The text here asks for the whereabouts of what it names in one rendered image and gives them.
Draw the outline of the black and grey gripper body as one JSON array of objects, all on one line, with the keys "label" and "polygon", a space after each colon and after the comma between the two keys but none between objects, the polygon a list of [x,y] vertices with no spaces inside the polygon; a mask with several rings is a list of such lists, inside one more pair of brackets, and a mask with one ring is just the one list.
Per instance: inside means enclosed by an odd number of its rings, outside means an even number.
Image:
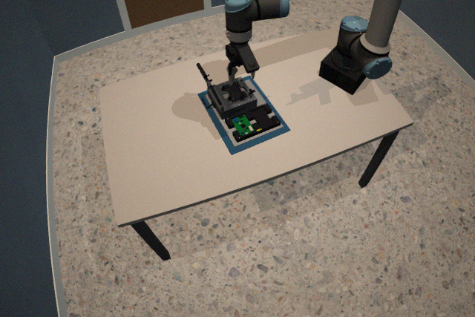
[{"label": "black and grey gripper body", "polygon": [[[230,41],[230,40],[229,40]],[[231,42],[231,41],[230,41]],[[235,50],[235,45],[245,45],[246,43],[248,43],[248,41],[246,42],[231,42],[229,43],[228,45],[226,45],[226,56],[227,58],[229,59],[229,61],[231,60],[234,60],[234,64],[238,67],[240,67],[242,64],[241,60],[240,60],[240,57],[238,56],[238,53],[237,51]],[[232,44],[233,43],[233,44]]]}]

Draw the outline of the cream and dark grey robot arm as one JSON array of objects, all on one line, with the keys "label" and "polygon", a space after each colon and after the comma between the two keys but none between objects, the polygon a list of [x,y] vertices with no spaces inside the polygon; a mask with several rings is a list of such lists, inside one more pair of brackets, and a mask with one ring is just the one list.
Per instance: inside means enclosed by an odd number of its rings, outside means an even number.
[{"label": "cream and dark grey robot arm", "polygon": [[[402,0],[374,0],[369,22],[359,16],[344,17],[331,54],[334,66],[348,73],[362,71],[368,79],[388,73],[393,64],[388,56],[389,39],[401,3]],[[289,0],[225,0],[224,10],[227,39],[241,43],[252,38],[252,22],[287,17]],[[247,73],[259,70],[248,43],[235,45],[235,50]]]}]

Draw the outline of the green circuit board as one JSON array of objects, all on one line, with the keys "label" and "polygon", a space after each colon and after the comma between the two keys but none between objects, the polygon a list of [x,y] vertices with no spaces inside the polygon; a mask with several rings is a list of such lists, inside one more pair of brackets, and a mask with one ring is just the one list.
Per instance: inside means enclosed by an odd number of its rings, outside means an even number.
[{"label": "green circuit board", "polygon": [[239,134],[242,136],[255,131],[251,123],[248,121],[246,115],[236,117],[231,121],[234,123],[234,127],[236,128],[236,130],[238,130]]}]

